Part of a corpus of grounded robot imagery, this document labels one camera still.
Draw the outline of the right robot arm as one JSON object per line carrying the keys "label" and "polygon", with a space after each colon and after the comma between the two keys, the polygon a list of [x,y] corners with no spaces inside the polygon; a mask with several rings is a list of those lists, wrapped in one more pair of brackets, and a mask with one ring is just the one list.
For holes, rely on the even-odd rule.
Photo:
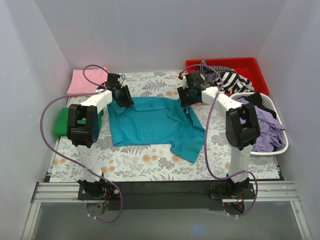
{"label": "right robot arm", "polygon": [[199,102],[211,106],[205,127],[205,139],[208,136],[212,111],[216,110],[224,116],[225,135],[231,146],[230,169],[226,177],[216,176],[215,179],[225,182],[223,194],[237,199],[249,187],[250,155],[253,145],[261,134],[255,106],[231,99],[218,87],[206,83],[196,71],[185,76],[180,72],[179,78],[185,79],[186,82],[186,86],[177,89],[182,107]]}

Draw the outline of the teal t-shirt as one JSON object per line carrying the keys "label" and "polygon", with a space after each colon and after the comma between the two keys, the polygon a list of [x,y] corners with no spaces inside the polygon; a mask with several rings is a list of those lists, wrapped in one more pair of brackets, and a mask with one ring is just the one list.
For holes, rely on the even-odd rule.
{"label": "teal t-shirt", "polygon": [[195,163],[204,146],[205,129],[190,106],[166,97],[134,97],[134,104],[107,106],[115,146],[171,144],[170,150]]}

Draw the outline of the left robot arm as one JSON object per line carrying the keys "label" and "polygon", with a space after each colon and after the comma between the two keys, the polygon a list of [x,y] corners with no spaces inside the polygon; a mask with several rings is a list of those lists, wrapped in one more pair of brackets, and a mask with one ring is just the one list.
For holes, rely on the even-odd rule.
{"label": "left robot arm", "polygon": [[79,163],[86,173],[78,183],[83,193],[95,200],[107,197],[103,184],[102,170],[98,166],[97,147],[101,129],[100,113],[110,103],[119,107],[130,107],[134,104],[127,85],[123,85],[124,75],[109,73],[107,81],[99,86],[96,93],[80,104],[68,107],[66,136],[71,140],[79,155]]}

